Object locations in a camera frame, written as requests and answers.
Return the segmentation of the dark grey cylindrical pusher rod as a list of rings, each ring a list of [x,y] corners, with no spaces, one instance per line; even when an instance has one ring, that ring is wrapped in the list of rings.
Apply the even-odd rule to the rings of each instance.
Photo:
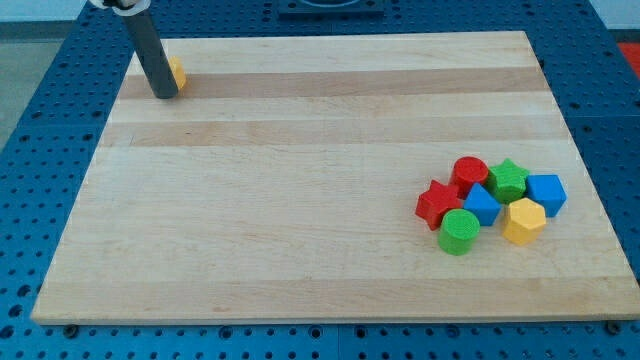
[[[175,97],[178,85],[149,9],[131,8],[122,20],[152,93],[159,99]]]

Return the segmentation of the white rod mount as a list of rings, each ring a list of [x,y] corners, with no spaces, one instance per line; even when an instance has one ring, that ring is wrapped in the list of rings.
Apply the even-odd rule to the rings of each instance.
[[[111,9],[119,16],[134,16],[150,7],[150,0],[89,0],[99,9]]]

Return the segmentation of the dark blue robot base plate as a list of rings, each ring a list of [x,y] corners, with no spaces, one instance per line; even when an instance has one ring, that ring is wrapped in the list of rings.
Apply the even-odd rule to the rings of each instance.
[[[381,15],[385,0],[276,0],[280,18],[307,16]]]

